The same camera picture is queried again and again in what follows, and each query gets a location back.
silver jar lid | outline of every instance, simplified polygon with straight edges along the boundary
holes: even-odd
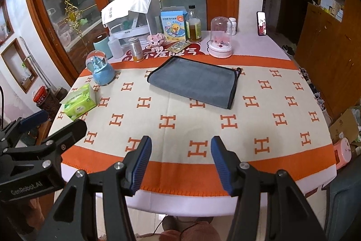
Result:
[[[129,43],[136,43],[139,41],[139,38],[138,37],[132,37],[128,40]]]

smartphone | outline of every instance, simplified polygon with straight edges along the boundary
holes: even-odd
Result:
[[[257,12],[257,30],[259,36],[266,35],[266,14],[264,12]]]

cardboard box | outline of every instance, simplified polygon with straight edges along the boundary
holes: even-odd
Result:
[[[185,18],[187,16],[185,7],[165,7],[160,16],[167,41],[185,41],[187,39],[185,35]]]
[[[60,103],[64,104],[64,113],[73,121],[97,106],[94,89],[89,83],[69,92]]]
[[[341,138],[346,137],[351,143],[359,136],[359,126],[352,114],[351,109],[347,109],[329,128],[332,143],[336,143]]]

orange border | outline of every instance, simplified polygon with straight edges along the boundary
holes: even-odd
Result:
[[[231,56],[229,58],[215,58],[209,54],[199,54],[195,56],[182,56],[183,58],[190,59],[192,61],[198,61],[203,63],[210,63],[218,66],[255,66],[265,68],[284,68],[289,70],[297,70],[293,61],[287,59],[268,58],[262,56]],[[124,61],[112,63],[111,65],[115,70],[121,69],[146,69],[157,68],[167,61],[169,57],[157,57],[148,58],[141,62]],[[79,77],[85,77],[91,75],[91,72],[87,69],[83,70]]]
[[[80,146],[73,146],[63,155],[63,163],[88,173],[106,170],[122,157],[104,154]],[[336,164],[332,144],[273,159],[250,161],[256,169],[275,173],[289,172],[297,181]],[[225,196],[217,170],[213,164],[178,164],[150,161],[141,189],[184,196]]]

glass sphere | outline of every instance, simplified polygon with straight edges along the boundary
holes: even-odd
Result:
[[[211,21],[211,45],[229,46],[230,35],[227,34],[227,24],[232,23],[228,18],[216,17]]]
[[[108,59],[105,56],[105,53],[99,50],[93,50],[88,54],[85,65],[89,71],[92,73],[98,73],[106,67],[108,64]]]

